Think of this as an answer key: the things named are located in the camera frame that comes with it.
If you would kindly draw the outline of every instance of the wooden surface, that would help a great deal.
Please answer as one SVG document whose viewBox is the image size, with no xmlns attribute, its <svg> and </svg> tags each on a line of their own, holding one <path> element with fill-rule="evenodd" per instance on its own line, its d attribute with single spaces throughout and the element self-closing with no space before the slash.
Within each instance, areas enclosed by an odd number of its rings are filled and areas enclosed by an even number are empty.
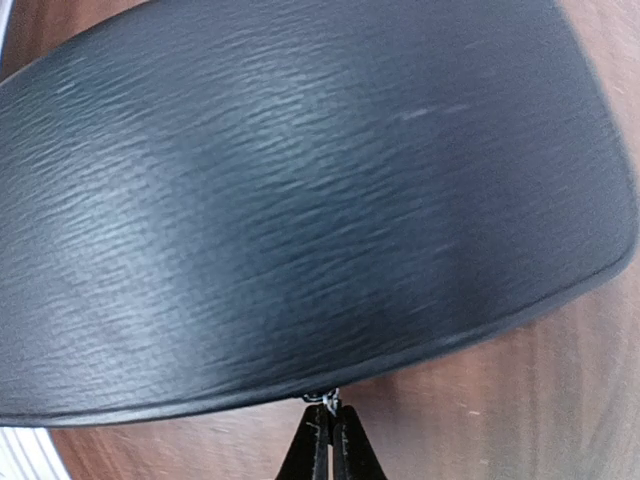
<svg viewBox="0 0 640 480">
<path fill-rule="evenodd" d="M 17 0 L 13 71 L 136 0 Z M 640 167 L 640 3 L 563 0 Z M 640 478 L 640 258 L 497 340 L 347 388 L 393 479 Z M 53 432 L 75 479 L 269 479 L 303 405 Z"/>
</svg>

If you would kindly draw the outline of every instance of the black clamp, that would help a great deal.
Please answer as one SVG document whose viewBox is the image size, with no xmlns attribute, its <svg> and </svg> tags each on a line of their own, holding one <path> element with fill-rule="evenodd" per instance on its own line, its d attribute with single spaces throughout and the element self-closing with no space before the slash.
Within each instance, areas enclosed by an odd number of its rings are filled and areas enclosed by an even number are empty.
<svg viewBox="0 0 640 480">
<path fill-rule="evenodd" d="M 328 480 L 329 445 L 334 480 L 387 480 L 358 414 L 337 396 L 307 407 L 275 480 Z"/>
</svg>

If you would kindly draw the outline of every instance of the black leather surface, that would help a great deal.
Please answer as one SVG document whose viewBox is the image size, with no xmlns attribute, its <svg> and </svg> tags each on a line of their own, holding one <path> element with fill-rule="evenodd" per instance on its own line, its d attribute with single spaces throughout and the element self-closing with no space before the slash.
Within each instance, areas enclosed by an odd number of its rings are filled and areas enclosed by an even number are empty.
<svg viewBox="0 0 640 480">
<path fill-rule="evenodd" d="M 601 283 L 629 165 L 549 0 L 166 0 L 0 86 L 0 423 L 237 407 Z"/>
</svg>

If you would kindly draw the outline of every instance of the white object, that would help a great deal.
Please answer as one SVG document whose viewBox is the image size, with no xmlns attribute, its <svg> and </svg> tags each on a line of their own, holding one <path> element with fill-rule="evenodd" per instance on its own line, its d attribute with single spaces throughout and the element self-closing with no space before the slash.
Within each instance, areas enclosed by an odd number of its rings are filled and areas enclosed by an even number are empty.
<svg viewBox="0 0 640 480">
<path fill-rule="evenodd" d="M 12 5 L 13 0 L 0 0 L 0 58 L 2 58 L 4 39 L 7 36 L 7 28 L 9 27 L 9 17 L 11 16 Z"/>
<path fill-rule="evenodd" d="M 43 428 L 0 428 L 0 479 L 71 480 Z"/>
</svg>

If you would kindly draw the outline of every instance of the brown wooden table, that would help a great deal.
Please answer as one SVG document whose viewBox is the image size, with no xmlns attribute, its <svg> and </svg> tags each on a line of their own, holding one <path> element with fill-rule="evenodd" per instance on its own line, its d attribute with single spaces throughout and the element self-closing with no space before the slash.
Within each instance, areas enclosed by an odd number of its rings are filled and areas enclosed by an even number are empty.
<svg viewBox="0 0 640 480">
<path fill-rule="evenodd" d="M 140 0 L 17 0 L 5 73 Z M 640 162 L 640 2 L 562 0 Z M 391 479 L 640 478 L 640 256 L 527 327 L 345 390 Z M 75 479 L 270 479 L 303 405 L 53 432 Z"/>
</svg>

